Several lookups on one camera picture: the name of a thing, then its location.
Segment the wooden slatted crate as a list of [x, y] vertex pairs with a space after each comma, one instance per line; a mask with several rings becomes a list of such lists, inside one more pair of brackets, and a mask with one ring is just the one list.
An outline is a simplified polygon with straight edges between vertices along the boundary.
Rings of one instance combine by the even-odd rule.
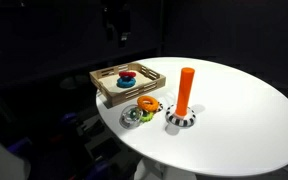
[[[135, 72], [135, 85], [130, 88], [118, 87], [117, 80], [120, 72]], [[157, 90], [166, 82], [164, 75], [135, 62], [92, 71], [90, 79], [100, 91], [99, 97], [107, 108]]]

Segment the orange stacking post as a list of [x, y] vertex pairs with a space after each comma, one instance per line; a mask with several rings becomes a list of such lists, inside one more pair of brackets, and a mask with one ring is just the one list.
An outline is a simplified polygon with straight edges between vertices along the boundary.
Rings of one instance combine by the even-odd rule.
[[181, 69], [177, 107], [175, 110], [175, 113], [179, 116], [185, 116], [187, 114], [194, 74], [195, 70], [193, 68], [185, 67]]

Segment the white table pedestal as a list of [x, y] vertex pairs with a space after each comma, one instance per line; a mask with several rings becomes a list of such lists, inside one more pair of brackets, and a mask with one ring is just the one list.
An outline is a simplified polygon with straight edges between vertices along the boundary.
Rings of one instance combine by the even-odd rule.
[[194, 173], [142, 158], [136, 167], [133, 180], [197, 180], [197, 178]]

